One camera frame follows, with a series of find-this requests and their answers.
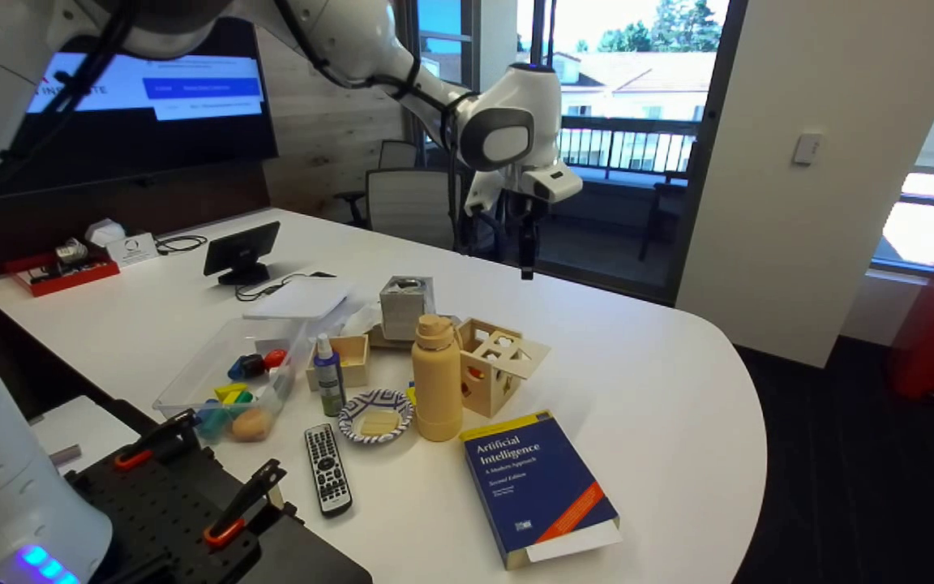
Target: tv remote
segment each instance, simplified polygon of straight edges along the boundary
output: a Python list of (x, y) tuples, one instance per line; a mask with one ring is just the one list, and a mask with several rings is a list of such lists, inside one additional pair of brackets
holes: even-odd
[(313, 424), (305, 432), (308, 469), (318, 501), (318, 514), (341, 515), (349, 510), (349, 484), (337, 450), (337, 432)]

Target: dark floor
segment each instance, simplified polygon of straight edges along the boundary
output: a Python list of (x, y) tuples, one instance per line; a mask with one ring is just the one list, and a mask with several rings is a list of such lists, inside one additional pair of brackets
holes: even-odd
[(934, 584), (934, 403), (885, 386), (885, 350), (825, 371), (744, 352), (768, 423), (768, 490), (742, 584)]

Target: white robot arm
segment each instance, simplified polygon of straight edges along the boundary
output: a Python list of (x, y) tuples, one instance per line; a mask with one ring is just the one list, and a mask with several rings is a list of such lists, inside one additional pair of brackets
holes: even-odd
[[(508, 68), (473, 98), (440, 85), (395, 42), (385, 5), (385, 0), (0, 0), (0, 180), (21, 165), (7, 147), (57, 44), (73, 34), (100, 38), (85, 76), (73, 76), (51, 103), (64, 129), (111, 53), (183, 56), (215, 20), (241, 16), (300, 53), (334, 85), (378, 85), (402, 99), (477, 172), (465, 215), (494, 209), (502, 187), (538, 201), (579, 192), (579, 179), (554, 151), (560, 93), (552, 72)], [(0, 384), (0, 582), (24, 582), (31, 571), (86, 582), (111, 535), (111, 522), (57, 479)]]

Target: book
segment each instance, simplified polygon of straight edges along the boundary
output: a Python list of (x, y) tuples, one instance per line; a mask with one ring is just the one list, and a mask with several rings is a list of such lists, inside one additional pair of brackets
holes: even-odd
[(459, 432), (507, 569), (623, 542), (618, 514), (552, 413)]

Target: curved table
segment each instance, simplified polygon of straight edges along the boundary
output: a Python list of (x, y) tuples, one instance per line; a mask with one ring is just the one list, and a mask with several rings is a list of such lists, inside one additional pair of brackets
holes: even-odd
[[(437, 312), (507, 324), (547, 344), (547, 360), (496, 418), (552, 409), (614, 496), (623, 542), (502, 571), (459, 443), (428, 443), (416, 435), (378, 450), (342, 443), (355, 504), (341, 520), (322, 520), (300, 432), (324, 414), (305, 386), (270, 440), (215, 449), (230, 472), (249, 477), (267, 457), (280, 457), (289, 469), (282, 490), (308, 528), (376, 582), (734, 582), (762, 506), (766, 423), (722, 331), (675, 308), (544, 275), (521, 281), (508, 266), (289, 210), (242, 215), (201, 232), (221, 238), (262, 220), (282, 220), (273, 266), (326, 270), (369, 297), (348, 329), (366, 331), (378, 321), (376, 292), (389, 275), (432, 275)], [(163, 418), (152, 399), (168, 375), (245, 308), (211, 290), (201, 266), (204, 250), (160, 256), (46, 297), (0, 280), (0, 312), (108, 395)], [(369, 386), (402, 390), (405, 378), (407, 356), (372, 352)]]

